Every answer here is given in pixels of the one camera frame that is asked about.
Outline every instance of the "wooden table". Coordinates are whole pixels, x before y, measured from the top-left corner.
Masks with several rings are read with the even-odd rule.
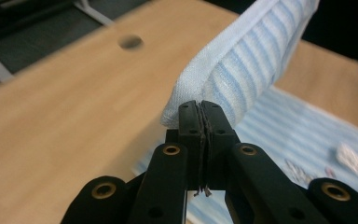
[[[133,178],[161,137],[172,86],[237,18],[194,0],[152,1],[0,84],[0,224],[59,223],[92,178]],[[140,48],[122,49],[128,35]],[[358,126],[358,62],[301,43],[277,86]]]

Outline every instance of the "small white object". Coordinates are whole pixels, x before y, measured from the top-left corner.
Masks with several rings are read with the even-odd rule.
[[[340,144],[337,148],[336,158],[339,163],[358,175],[358,154],[351,147]]]

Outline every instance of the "dark floor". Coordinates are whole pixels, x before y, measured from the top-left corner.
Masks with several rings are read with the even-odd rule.
[[[58,0],[37,0],[37,4],[51,1]],[[146,1],[91,0],[91,5],[114,19]],[[255,0],[207,1],[242,13]],[[70,4],[49,11],[48,18],[41,18],[37,22],[21,24],[14,29],[15,32],[0,36],[0,61],[10,72],[18,72],[100,27],[98,22]],[[303,39],[358,60],[358,1],[321,0]]]

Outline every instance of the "gray carpet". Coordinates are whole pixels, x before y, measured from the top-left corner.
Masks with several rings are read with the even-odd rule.
[[[147,0],[90,0],[92,7],[114,20]],[[0,61],[12,73],[98,29],[101,25],[75,7],[0,38]]]

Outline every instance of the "striped cloth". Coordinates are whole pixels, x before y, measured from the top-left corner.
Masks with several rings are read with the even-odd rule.
[[[240,140],[262,147],[284,173],[306,188],[316,177],[338,179],[358,191],[358,175],[336,159],[345,144],[358,154],[358,128],[296,97],[271,87],[258,97],[235,127]],[[164,142],[163,136],[157,145]],[[133,171],[146,170],[154,146]],[[193,223],[231,223],[223,191],[200,195],[187,205]]]
[[[209,43],[179,76],[161,123],[177,128],[177,108],[196,100],[221,105],[231,125],[278,79],[317,0],[258,0]]]

